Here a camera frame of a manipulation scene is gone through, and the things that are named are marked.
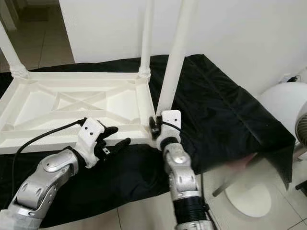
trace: black fabric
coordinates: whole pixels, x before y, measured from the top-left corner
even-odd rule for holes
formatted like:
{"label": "black fabric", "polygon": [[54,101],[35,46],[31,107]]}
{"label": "black fabric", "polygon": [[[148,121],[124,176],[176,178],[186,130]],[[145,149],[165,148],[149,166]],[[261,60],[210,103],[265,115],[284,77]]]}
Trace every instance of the black fabric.
{"label": "black fabric", "polygon": [[[168,56],[151,58],[149,83],[154,107],[163,82]],[[104,63],[82,63],[35,71],[137,72],[139,58]],[[0,75],[0,92],[11,77]],[[278,169],[285,183],[292,178],[295,138],[246,90],[236,85],[204,55],[185,58],[173,109],[182,114],[184,149],[195,173],[218,163],[259,152]],[[17,162],[20,184],[50,152],[24,153]],[[0,155],[0,205],[10,193],[12,155]],[[84,170],[58,192],[42,227],[50,227],[97,215],[125,203],[168,191],[162,153],[146,145],[130,145],[107,163]]]}

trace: black cloth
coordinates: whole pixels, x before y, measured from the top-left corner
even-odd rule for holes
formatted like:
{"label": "black cloth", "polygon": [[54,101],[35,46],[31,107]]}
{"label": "black cloth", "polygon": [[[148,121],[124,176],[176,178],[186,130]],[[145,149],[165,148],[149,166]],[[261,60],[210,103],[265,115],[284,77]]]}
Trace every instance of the black cloth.
{"label": "black cloth", "polygon": [[[149,86],[155,108],[167,58],[166,55],[151,58]],[[137,72],[139,65],[140,59],[132,58],[35,71]],[[1,93],[11,80],[9,73],[0,75]],[[291,182],[295,138],[204,55],[185,58],[173,109],[181,111],[182,129],[190,135],[181,137],[195,173],[258,152],[278,169],[285,183]],[[17,163],[18,184],[48,154],[50,152],[21,154]],[[12,157],[0,155],[1,206],[11,189]],[[85,169],[71,178],[59,190],[42,227],[97,215],[168,190],[162,153],[147,145],[130,145],[107,163],[99,162],[93,169]]]}

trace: tiled floor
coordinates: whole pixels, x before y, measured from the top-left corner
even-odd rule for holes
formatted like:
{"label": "tiled floor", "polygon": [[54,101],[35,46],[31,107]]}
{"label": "tiled floor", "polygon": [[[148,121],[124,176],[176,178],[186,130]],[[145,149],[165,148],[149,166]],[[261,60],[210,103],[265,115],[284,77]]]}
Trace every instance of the tiled floor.
{"label": "tiled floor", "polygon": [[[74,63],[59,7],[49,9],[47,22],[21,22],[16,32],[8,32],[21,62],[27,69]],[[9,65],[0,54],[0,72]]]}
{"label": "tiled floor", "polygon": [[[18,32],[9,33],[21,61],[28,69],[74,63],[69,41],[58,7],[49,12],[48,22],[23,23]],[[0,71],[8,71],[4,56],[0,55]],[[225,193],[212,196],[229,174],[221,166],[204,174],[205,197],[222,230],[307,230],[307,197],[294,189],[307,180],[307,161],[294,164],[293,183],[286,191],[276,170],[266,161],[256,168],[272,197],[272,207],[262,218],[250,218],[237,211]],[[48,230],[170,230],[176,224],[170,194],[128,203],[107,213],[68,223]]]}

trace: robotic hand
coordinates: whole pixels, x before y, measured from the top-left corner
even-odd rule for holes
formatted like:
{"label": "robotic hand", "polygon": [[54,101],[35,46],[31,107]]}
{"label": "robotic hand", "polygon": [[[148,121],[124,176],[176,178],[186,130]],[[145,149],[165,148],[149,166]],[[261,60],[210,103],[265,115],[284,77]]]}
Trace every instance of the robotic hand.
{"label": "robotic hand", "polygon": [[[76,146],[45,157],[23,182],[8,209],[0,212],[0,230],[37,230],[61,186],[82,168],[91,168],[99,159],[105,161],[113,154],[105,147],[104,138],[117,131],[117,127],[105,127],[87,118]],[[119,142],[115,150],[129,144],[130,138],[127,138]]]}
{"label": "robotic hand", "polygon": [[181,113],[163,111],[157,122],[150,118],[156,147],[163,152],[165,171],[178,225],[176,230],[213,230],[214,222],[201,199],[201,192],[191,168],[191,158],[180,144]]}

